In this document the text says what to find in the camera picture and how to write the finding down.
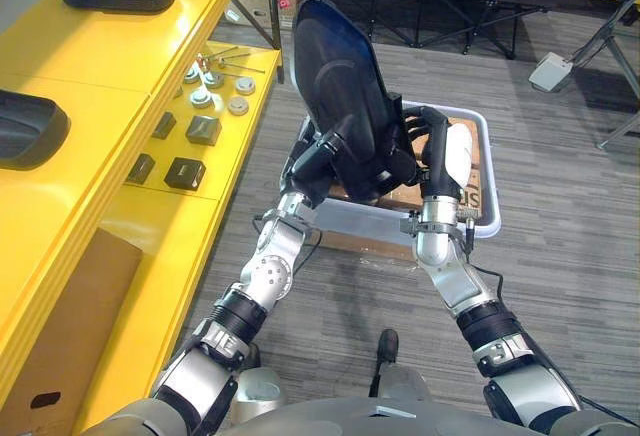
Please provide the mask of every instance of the metal bracket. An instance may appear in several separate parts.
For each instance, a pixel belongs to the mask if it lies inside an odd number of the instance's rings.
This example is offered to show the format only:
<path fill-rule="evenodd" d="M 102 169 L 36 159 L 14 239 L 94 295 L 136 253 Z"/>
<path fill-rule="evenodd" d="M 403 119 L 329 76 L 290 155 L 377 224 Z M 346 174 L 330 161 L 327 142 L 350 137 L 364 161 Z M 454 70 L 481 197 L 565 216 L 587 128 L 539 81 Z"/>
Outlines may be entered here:
<path fill-rule="evenodd" d="M 400 231 L 415 238 L 418 233 L 441 233 L 448 234 L 454 239 L 464 241 L 462 231 L 456 226 L 446 223 L 421 222 L 418 213 L 411 212 L 409 217 L 400 220 Z"/>

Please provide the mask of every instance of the sticker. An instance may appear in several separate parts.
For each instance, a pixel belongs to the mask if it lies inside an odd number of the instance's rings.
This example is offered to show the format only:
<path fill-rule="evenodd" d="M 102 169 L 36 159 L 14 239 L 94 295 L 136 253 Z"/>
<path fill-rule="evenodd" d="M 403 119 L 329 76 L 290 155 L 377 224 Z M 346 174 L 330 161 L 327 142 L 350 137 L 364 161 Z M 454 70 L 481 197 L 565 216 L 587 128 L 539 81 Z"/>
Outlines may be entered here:
<path fill-rule="evenodd" d="M 225 14 L 225 16 L 226 16 L 227 18 L 229 18 L 231 21 L 234 21 L 234 22 L 236 22 L 236 23 L 237 23 L 238 21 L 240 21 L 240 16 L 239 16 L 235 11 L 233 11 L 233 10 L 231 10 L 231 9 L 227 9 L 227 10 L 225 11 L 225 13 L 224 13 L 224 14 Z"/>
<path fill-rule="evenodd" d="M 289 9 L 291 7 L 291 1 L 289 0 L 278 0 L 278 8 L 280 9 Z"/>

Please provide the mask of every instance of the black cable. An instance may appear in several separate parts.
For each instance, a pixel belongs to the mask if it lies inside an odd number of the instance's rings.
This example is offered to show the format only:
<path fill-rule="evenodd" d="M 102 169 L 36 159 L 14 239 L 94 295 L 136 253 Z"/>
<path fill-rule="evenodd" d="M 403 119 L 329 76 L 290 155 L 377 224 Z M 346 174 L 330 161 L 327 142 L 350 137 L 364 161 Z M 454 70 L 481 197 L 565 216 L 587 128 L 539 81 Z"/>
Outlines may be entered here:
<path fill-rule="evenodd" d="M 607 44 L 609 44 L 609 41 L 613 39 L 613 36 L 609 36 L 608 38 L 606 38 L 602 44 L 600 45 L 600 47 L 598 49 L 596 49 L 587 59 L 585 59 L 584 61 L 582 61 L 581 63 L 578 63 L 575 65 L 576 68 L 584 68 L 587 64 L 589 64 L 591 62 L 591 60 L 593 58 L 595 58 L 598 53 L 600 53 L 600 51 L 602 51 L 604 48 L 607 47 Z"/>
<path fill-rule="evenodd" d="M 298 266 L 293 270 L 293 276 L 295 276 L 298 273 L 298 271 L 302 269 L 302 266 L 304 266 L 305 263 L 309 261 L 309 258 L 313 256 L 313 253 L 315 253 L 316 249 L 318 249 L 318 246 L 320 246 L 320 243 L 322 242 L 323 233 L 321 229 L 316 228 L 316 230 L 318 231 L 318 241 L 316 241 L 316 243 L 313 245 L 313 248 L 311 248 L 311 251 L 309 251 L 309 253 L 304 257 L 304 259 L 300 261 L 300 264 L 298 264 Z"/>
<path fill-rule="evenodd" d="M 262 215 L 260 214 L 256 214 L 253 216 L 253 218 L 251 219 L 251 225 L 253 226 L 253 229 L 256 230 L 256 233 L 260 234 L 262 232 L 262 229 L 258 226 L 258 221 L 262 221 Z M 313 256 L 313 253 L 316 251 L 316 249 L 318 249 L 318 246 L 320 246 L 320 243 L 322 242 L 322 230 L 315 228 L 316 231 L 318 231 L 318 241 L 316 241 L 313 244 L 313 248 L 311 248 L 311 250 L 309 251 L 309 253 L 304 257 L 304 259 L 302 261 L 300 261 L 300 264 L 298 264 L 298 266 L 296 266 L 296 268 L 294 268 L 293 270 L 293 274 L 292 276 L 295 276 L 298 271 L 300 271 L 302 269 L 302 266 L 304 266 L 304 264 L 309 261 L 309 258 L 311 258 L 311 256 Z M 311 246 L 310 243 L 305 243 L 303 246 Z"/>
<path fill-rule="evenodd" d="M 504 283 L 504 276 L 496 271 L 490 271 L 488 269 L 481 268 L 480 266 L 476 266 L 475 264 L 472 264 L 471 266 L 481 273 L 496 276 L 498 278 L 498 289 L 496 290 L 496 295 L 498 296 L 498 301 L 502 303 L 502 285 Z"/>
<path fill-rule="evenodd" d="M 581 394 L 578 395 L 578 397 L 580 398 L 580 401 L 582 401 L 585 404 L 588 404 L 589 406 L 597 409 L 598 411 L 602 411 L 603 413 L 611 416 L 612 418 L 616 418 L 619 419 L 620 421 L 624 421 L 625 423 L 631 424 L 633 426 L 635 426 L 636 428 L 640 428 L 640 426 L 638 426 L 637 423 L 634 423 L 633 421 L 631 421 L 628 418 L 625 418 L 624 416 L 622 416 L 621 414 L 616 413 L 615 411 L 610 410 L 609 408 L 607 408 L 606 406 L 601 405 L 600 403 L 596 403 L 595 401 L 592 401 L 589 398 L 585 398 L 584 396 L 582 396 Z"/>

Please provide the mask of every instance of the black shoe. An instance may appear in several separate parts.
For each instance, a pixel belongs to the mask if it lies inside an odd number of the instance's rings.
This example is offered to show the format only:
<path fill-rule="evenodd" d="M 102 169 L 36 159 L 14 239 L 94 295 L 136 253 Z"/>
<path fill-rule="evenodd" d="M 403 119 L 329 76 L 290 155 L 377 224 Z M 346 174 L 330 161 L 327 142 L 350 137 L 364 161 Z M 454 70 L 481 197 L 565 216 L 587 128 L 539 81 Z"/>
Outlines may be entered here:
<path fill-rule="evenodd" d="M 400 341 L 393 329 L 385 329 L 378 340 L 378 368 L 382 363 L 395 363 Z"/>
<path fill-rule="evenodd" d="M 380 385 L 380 366 L 382 363 L 395 363 L 398 357 L 398 346 L 400 340 L 398 333 L 393 329 L 385 329 L 380 334 L 378 340 L 378 360 L 376 361 L 376 372 L 373 375 L 371 386 L 369 387 L 369 397 L 375 398 L 378 396 L 378 386 Z"/>

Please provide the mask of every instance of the metal clamp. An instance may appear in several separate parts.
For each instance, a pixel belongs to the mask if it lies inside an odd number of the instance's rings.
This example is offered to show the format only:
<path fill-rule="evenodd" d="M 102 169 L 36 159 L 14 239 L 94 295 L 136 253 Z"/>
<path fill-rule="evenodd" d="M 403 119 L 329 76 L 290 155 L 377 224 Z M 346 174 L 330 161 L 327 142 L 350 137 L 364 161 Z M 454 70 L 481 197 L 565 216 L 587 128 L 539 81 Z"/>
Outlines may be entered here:
<path fill-rule="evenodd" d="M 533 355 L 533 351 L 522 334 L 516 333 L 479 347 L 473 352 L 473 360 L 476 364 L 484 362 L 495 367 L 527 355 Z"/>
<path fill-rule="evenodd" d="M 213 351 L 213 353 L 208 352 L 209 356 L 215 361 L 224 364 L 235 363 L 236 361 L 241 363 L 249 354 L 249 346 L 247 344 L 215 321 L 211 323 L 200 342 L 206 343 L 209 351 Z"/>
<path fill-rule="evenodd" d="M 418 213 L 413 211 L 409 213 L 408 218 L 400 220 L 400 231 L 414 238 L 418 233 L 440 233 L 448 234 L 454 239 L 464 241 L 462 231 L 456 226 L 446 223 L 422 222 L 420 221 Z"/>

